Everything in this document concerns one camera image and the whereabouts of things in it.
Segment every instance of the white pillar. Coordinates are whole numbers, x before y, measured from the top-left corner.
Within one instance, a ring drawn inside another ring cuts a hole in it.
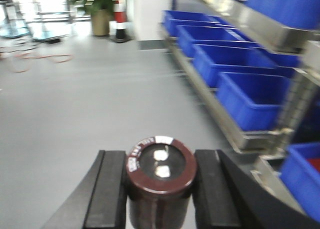
[[[133,15],[129,11],[128,14],[131,14],[137,41],[162,39],[159,23],[163,20],[163,10],[169,10],[171,3],[172,0],[133,0]]]

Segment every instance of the electrolytic capacitor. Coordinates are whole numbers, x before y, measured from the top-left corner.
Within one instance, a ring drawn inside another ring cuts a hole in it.
[[[172,137],[149,137],[132,149],[126,169],[133,227],[181,228],[197,171],[191,151]]]

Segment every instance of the epoxy floor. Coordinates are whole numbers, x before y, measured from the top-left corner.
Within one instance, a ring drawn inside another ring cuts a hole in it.
[[[36,50],[73,54],[69,62],[37,59],[12,73],[29,62],[0,60],[0,229],[39,229],[99,150],[128,152],[154,135],[193,151],[231,150],[166,50],[91,36],[84,22],[76,27],[78,35]],[[192,205],[183,228],[195,228]]]

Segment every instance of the stainless steel shelf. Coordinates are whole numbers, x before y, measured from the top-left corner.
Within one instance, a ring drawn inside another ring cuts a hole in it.
[[[279,132],[242,131],[217,100],[215,93],[213,92],[214,90],[207,87],[205,82],[199,76],[190,63],[190,59],[186,57],[176,46],[174,37],[169,37],[164,29],[161,29],[161,33],[164,37],[166,46],[172,52],[173,58],[179,67],[185,71],[190,83],[200,95],[207,107],[207,110],[223,131],[232,148],[238,153],[257,151],[267,153],[270,147],[270,141],[279,136]]]
[[[285,26],[235,0],[201,0],[215,15],[240,29],[267,49],[299,53],[308,40],[317,40],[315,30]]]

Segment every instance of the red and white cone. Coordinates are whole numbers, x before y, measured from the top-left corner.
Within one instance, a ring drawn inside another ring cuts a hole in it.
[[[126,4],[116,0],[114,2],[114,19],[116,21],[116,33],[112,40],[116,43],[124,43],[129,41],[131,38],[126,33]]]

